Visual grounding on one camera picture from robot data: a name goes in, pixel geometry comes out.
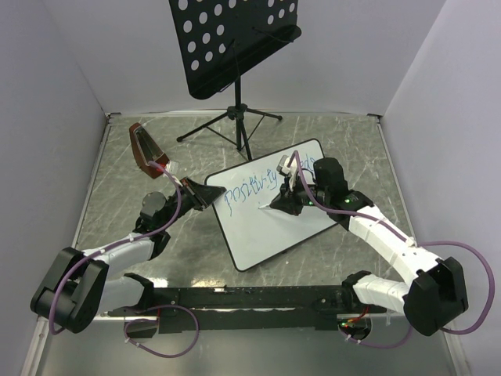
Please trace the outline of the white rectangular whiteboard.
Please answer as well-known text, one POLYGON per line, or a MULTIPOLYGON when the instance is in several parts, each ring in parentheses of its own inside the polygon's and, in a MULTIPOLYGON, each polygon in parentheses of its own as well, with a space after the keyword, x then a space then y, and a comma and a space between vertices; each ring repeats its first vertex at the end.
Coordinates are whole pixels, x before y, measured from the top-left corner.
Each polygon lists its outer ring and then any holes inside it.
POLYGON ((284 178, 276 171, 277 165, 283 155, 290 156, 295 150, 311 183, 313 163, 324 157, 317 139, 308 139, 205 179, 209 186, 227 189, 213 206, 233 264, 239 271, 246 271, 336 225, 316 207, 304 208, 299 216, 259 209, 279 194, 284 178))

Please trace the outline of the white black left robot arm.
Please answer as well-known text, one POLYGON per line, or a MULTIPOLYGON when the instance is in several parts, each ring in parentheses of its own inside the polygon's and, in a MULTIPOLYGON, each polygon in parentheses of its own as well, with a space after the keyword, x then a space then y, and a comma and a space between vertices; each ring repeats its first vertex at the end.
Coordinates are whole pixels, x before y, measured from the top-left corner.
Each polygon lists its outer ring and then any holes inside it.
POLYGON ((115 309, 147 314, 155 303, 154 284, 128 268, 159 256, 171 239, 170 225, 187 212, 203 211, 225 192, 223 186, 185 177, 175 183, 170 197, 148 193, 135 228, 125 238, 101 248, 67 247, 58 253, 31 299, 31 311, 49 320, 55 334, 77 334, 95 316, 115 309))

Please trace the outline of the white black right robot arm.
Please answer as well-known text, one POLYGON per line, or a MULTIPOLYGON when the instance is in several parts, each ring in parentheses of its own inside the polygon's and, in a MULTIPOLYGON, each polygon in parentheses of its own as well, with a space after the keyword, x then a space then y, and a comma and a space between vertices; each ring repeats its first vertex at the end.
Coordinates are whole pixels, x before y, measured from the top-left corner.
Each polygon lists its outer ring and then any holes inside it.
POLYGON ((398 273, 401 281, 362 271, 347 277, 343 306, 358 312, 366 305, 401 313, 419 333, 430 336, 468 308, 463 268, 418 246, 363 193, 349 188, 339 161, 314 162, 313 182, 302 178, 297 154, 283 156, 277 171, 284 182, 269 207, 299 216, 316 207, 346 231, 364 240, 398 273))

